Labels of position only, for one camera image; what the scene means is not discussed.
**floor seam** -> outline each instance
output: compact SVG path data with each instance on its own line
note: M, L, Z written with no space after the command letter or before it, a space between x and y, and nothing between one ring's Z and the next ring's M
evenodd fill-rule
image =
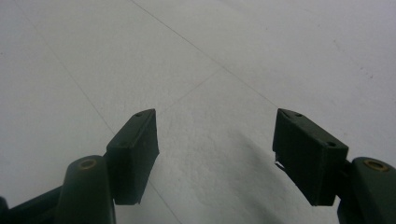
M190 95L190 93L192 93L193 91L195 91L197 88L199 88L200 86L202 86L204 83L206 83L210 78L212 78L217 72L221 71L223 68L220 67L218 70L216 70L214 73L212 73L212 75L210 75L209 77L205 78L204 81L200 82L198 85L196 85L194 88L192 88L191 90L189 90L186 94L184 94L182 97L178 98L175 102L173 102L171 105L169 105L168 107L166 107L166 109L164 111L162 111L161 113L158 114L157 117L159 117L160 115L164 114L166 111L168 111L170 108L172 108L174 105L177 105L181 100L183 100L184 98L186 98L188 95Z
M265 100L267 100L271 105L275 106L276 108L278 108L278 106L273 103L271 100L269 100L267 97L265 97L264 95L262 95L261 93L259 93L258 91L256 91L254 88L252 88L250 85L248 85L244 80L242 80L242 78L240 78L239 76L237 76L236 74L232 73L228 68L226 68L224 65L222 65L221 63L219 63L217 60L215 60L214 58L212 58L210 55L208 55L206 52L204 52L203 50L201 50L200 48L198 48L197 46L195 46L189 39L187 39L186 37L184 37L183 35L179 34L176 30L172 29L172 27L170 27L169 25L167 25L166 23L164 23L163 21L161 21L159 18L157 18L156 16L154 16L151 12L149 12L148 10L146 10L145 8L143 8L142 6L140 6L139 4L136 3L136 1L134 0L130 0L132 3L134 3L135 5L137 5L139 8L141 8L143 11L145 11L146 13L148 13L152 18L154 18L156 21L160 22L162 25L164 25L165 27L167 27L169 30L171 30L172 32L174 32L176 35L178 35L180 38L182 38L183 40L185 40L187 43L189 43L190 45L192 45L194 48L198 49L201 53L203 53L207 58L209 58L210 60L212 60L214 63L216 63L219 67L221 67L222 69L224 69L225 71L227 71L228 73L230 73L231 75L233 75L234 77L236 77L239 81L241 81L243 84L245 84L246 86L248 86L251 90L253 90L254 92L256 92L257 94L260 95L260 97L264 98Z
M56 60L61 64L61 66L64 68L64 70L66 71L67 75L73 80L73 82L76 84L76 86L78 87L78 89L82 92L82 94L85 96L85 98L88 100L88 102L90 103L90 105L93 107L93 109L96 111L96 113L99 115L99 117L102 119L102 121L105 123L105 125L107 126L107 128L113 133L114 131L110 128L110 126L108 125L108 123L105 121L105 118L99 113L99 110L96 108L96 106L93 104L93 102L91 101L90 97L88 97L87 93L81 88L81 86L78 84L78 82L74 79L74 77L72 76L71 72L66 68L66 66L64 65L64 63L61 61L61 59L58 57L58 55L55 53L55 51L52 49L52 47L49 45L49 43L47 42L46 38L44 38L44 36L38 32L37 28L35 27L35 25L33 24L33 22L29 19L29 17L24 13L23 9L21 8L21 6L18 4L18 2L16 2L14 0L14 3L17 5L18 9L21 11L23 17L29 21L29 23L33 26L33 28L35 29L35 32L40 36L40 38L44 41L45 45L49 48L50 52L55 56Z

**screw hole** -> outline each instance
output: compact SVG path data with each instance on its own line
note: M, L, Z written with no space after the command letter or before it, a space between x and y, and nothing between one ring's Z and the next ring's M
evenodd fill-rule
M379 161L365 160L364 164L366 164L368 167L372 168L373 170L377 170L380 172L385 172L389 169L388 166L382 164Z
M80 170L88 170L91 169L93 166L96 165L96 160L94 159L87 159L85 161L82 161L78 164L78 168Z
M337 146L334 142L327 142L327 145L328 145L329 147L335 147L335 146Z

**white surface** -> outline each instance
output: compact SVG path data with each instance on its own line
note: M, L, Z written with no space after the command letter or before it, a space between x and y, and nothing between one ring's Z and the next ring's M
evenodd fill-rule
M161 155L118 223L337 223L274 165L276 109L396 161L392 1L0 2L0 194L102 155L155 107Z

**white floor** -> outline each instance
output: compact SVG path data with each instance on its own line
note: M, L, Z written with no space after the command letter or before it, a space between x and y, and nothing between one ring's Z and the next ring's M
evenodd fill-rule
M156 108L161 155L118 223L337 223L274 166L276 110L396 165L396 3L0 1L0 194L103 155Z

